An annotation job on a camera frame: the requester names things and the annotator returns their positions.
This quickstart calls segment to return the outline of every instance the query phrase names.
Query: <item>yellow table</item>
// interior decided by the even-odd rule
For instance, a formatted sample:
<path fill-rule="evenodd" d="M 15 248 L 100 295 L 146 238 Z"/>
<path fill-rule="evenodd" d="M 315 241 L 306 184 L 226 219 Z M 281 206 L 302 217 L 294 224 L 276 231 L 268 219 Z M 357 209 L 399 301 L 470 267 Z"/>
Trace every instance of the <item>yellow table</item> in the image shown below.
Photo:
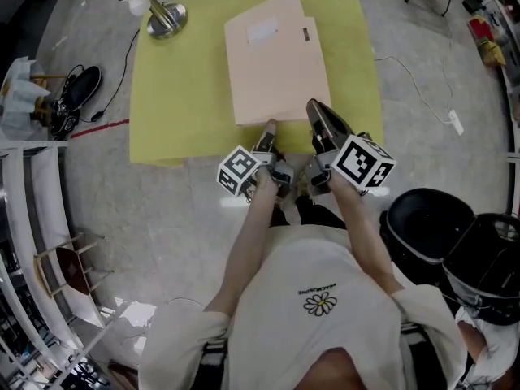
<path fill-rule="evenodd" d="M 143 19 L 130 101 L 130 160 L 176 166 L 189 156 L 249 149 L 262 127 L 235 125 L 224 23 L 266 0 L 180 0 L 188 10 L 176 37 L 153 40 Z M 383 143 L 377 75 L 358 0 L 301 0 L 316 20 L 332 108 L 355 132 Z M 276 146 L 310 153 L 310 125 L 282 123 Z"/>

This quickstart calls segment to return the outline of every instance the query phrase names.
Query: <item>person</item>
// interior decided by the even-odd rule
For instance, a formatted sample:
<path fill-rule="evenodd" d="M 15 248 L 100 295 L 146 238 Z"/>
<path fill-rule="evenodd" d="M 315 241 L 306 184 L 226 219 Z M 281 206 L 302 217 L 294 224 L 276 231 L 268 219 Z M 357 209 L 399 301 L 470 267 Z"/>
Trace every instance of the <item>person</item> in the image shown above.
<path fill-rule="evenodd" d="M 455 322 L 474 363 L 458 388 L 510 390 L 518 386 L 520 323 L 493 325 L 471 316 L 462 306 Z"/>
<path fill-rule="evenodd" d="M 457 324 L 437 288 L 397 282 L 358 191 L 332 171 L 328 184 L 344 222 L 303 193 L 301 225 L 289 226 L 275 207 L 278 187 L 265 169 L 257 175 L 219 291 L 182 331 L 171 333 L 176 320 L 167 311 L 155 315 L 139 387 L 190 389 L 205 344 L 227 336 L 214 388 L 404 390 L 406 317 L 424 327 L 446 388 L 455 388 L 466 366 Z"/>

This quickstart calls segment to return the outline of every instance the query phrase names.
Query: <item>red line on floor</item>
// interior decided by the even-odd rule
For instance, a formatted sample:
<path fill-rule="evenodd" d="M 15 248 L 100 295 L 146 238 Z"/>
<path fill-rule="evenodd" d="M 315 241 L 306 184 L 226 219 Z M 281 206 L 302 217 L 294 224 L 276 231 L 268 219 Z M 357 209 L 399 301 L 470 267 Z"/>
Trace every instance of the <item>red line on floor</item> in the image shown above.
<path fill-rule="evenodd" d="M 88 128 L 87 130 L 84 130 L 83 132 L 74 133 L 71 136 L 71 139 L 75 139 L 76 137 L 84 136 L 85 134 L 99 132 L 100 130 L 105 130 L 105 128 L 117 127 L 117 126 L 121 126 L 123 124 L 128 124 L 128 123 L 130 123 L 130 120 L 116 121 L 115 123 L 108 123 L 108 124 L 104 124 L 102 126 Z"/>

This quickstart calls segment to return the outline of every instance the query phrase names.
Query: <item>flower logo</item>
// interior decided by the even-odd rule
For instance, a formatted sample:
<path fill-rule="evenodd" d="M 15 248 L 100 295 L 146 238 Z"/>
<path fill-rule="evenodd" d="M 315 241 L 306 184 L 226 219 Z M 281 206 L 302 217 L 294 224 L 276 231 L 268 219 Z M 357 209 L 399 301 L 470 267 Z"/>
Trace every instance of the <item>flower logo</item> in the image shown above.
<path fill-rule="evenodd" d="M 303 307 L 307 309 L 310 314 L 322 316 L 323 314 L 328 314 L 338 300 L 335 297 L 329 297 L 328 292 L 323 292 L 321 295 L 308 297 L 306 302 Z"/>

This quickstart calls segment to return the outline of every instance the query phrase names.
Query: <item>black and white marker cube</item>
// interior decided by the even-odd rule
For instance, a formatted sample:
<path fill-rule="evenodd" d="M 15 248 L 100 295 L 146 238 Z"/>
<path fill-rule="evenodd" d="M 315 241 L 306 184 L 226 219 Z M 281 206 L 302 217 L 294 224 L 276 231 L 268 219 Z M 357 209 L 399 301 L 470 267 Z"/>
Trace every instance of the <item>black and white marker cube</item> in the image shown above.
<path fill-rule="evenodd" d="M 237 146 L 220 164 L 217 182 L 235 197 L 242 184 L 258 169 L 260 161 L 242 146 Z"/>
<path fill-rule="evenodd" d="M 397 162 L 372 140 L 351 135 L 332 163 L 332 168 L 357 189 L 381 186 Z"/>

